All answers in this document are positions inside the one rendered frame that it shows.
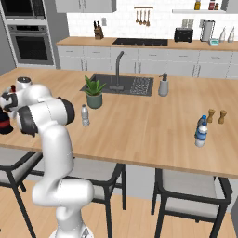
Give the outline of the white corner wall cupboard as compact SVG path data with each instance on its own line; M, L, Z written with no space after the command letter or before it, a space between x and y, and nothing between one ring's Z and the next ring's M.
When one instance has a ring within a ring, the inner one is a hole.
M238 14L238 0L222 0L221 9L228 14Z

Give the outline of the plastic bottle blue cap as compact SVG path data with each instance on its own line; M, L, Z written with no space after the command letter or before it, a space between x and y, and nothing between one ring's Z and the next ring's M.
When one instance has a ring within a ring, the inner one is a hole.
M202 124L202 122L205 122L205 124L207 124L206 115L202 115L202 117L197 122L197 127L196 127L195 134L194 134L195 138L197 138L197 130L198 130L199 126Z

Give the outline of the black stool grey seat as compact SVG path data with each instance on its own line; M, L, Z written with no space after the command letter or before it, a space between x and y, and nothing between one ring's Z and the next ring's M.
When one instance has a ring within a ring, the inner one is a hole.
M33 202L55 206L58 227L49 238L94 238L82 218L81 209L91 202L105 204L108 238L112 238L111 196L114 188L122 190L126 209L126 166L112 162L75 158L74 165L60 173L47 170L46 161L33 175L42 179L33 188Z
M10 188L20 207L28 230L32 238L36 238L32 223L21 199L19 189L26 192L23 181L43 158L40 152L26 152L23 150L0 147L0 186Z
M218 177L223 198L217 198L216 177L188 172L155 169L152 196L154 214L157 195L161 195L154 238L160 238L164 216L193 219L213 223L209 238L217 238L233 190L227 178Z

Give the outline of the built-in microwave oven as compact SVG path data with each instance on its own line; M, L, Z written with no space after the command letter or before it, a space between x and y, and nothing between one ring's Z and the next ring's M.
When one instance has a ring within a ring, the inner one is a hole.
M44 19L43 0L0 0L8 19Z

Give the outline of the white wall shelf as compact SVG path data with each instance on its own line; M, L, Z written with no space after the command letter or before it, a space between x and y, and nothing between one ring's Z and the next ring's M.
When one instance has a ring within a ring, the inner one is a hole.
M200 9L200 10L172 9L172 13L174 14L226 14L226 11L208 10L208 9Z

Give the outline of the black hob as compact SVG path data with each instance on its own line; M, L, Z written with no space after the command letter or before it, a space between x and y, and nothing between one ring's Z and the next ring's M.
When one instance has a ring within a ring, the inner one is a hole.
M112 44L118 46L168 46L168 40L147 38L117 38Z

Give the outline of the dark grey tap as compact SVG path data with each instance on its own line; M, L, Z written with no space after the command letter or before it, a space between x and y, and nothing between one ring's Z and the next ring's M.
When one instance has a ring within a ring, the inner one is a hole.
M115 64L115 76L111 77L111 84L110 84L110 90L114 91L123 91L124 87L120 85L119 78L120 78L120 60L123 57L124 52L121 51L116 59Z

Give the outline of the steel built-in oven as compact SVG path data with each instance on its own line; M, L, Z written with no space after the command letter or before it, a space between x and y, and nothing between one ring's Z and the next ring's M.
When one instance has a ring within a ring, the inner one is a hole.
M45 25L9 25L8 29L18 63L54 64Z

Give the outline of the green plant in grey pot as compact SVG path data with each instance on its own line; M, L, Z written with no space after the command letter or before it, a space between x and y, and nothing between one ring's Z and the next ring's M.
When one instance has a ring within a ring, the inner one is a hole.
M93 81L85 76L86 81L86 101L87 105L91 109L98 109L102 105L102 89L105 84L101 85L100 80Z

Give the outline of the grey soap dispenser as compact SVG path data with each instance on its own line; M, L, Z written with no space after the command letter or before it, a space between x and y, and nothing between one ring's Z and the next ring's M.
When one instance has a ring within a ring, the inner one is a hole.
M164 73L161 75L162 80L160 81L159 89L158 89L158 94L161 97L166 97L168 94L168 89L169 89L169 83L167 80L167 74Z

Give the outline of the wooden knife block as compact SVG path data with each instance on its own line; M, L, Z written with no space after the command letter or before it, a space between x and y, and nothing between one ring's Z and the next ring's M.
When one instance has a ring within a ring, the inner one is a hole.
M102 28L100 27L98 21L94 22L94 34L95 38L98 40L101 40L104 37Z

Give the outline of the clear plastic bottle white cap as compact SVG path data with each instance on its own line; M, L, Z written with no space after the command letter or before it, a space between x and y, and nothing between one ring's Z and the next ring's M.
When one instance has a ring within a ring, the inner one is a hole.
M89 126L89 113L85 104L82 105L81 116L82 116L82 125Z

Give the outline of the white base cupboard run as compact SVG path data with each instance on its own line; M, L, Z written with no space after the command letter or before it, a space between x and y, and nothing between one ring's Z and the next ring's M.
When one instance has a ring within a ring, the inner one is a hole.
M238 52L155 48L58 46L62 70L163 74L238 80Z

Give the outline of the white wall cupboards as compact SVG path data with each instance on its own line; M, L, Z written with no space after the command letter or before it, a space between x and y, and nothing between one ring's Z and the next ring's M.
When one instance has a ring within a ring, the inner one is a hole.
M116 0L55 0L58 13L113 13Z

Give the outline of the black toaster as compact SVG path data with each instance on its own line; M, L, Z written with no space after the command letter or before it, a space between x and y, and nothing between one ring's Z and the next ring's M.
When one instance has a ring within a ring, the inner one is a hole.
M188 42L192 41L193 29L190 28L177 28L174 34L174 40L176 42Z

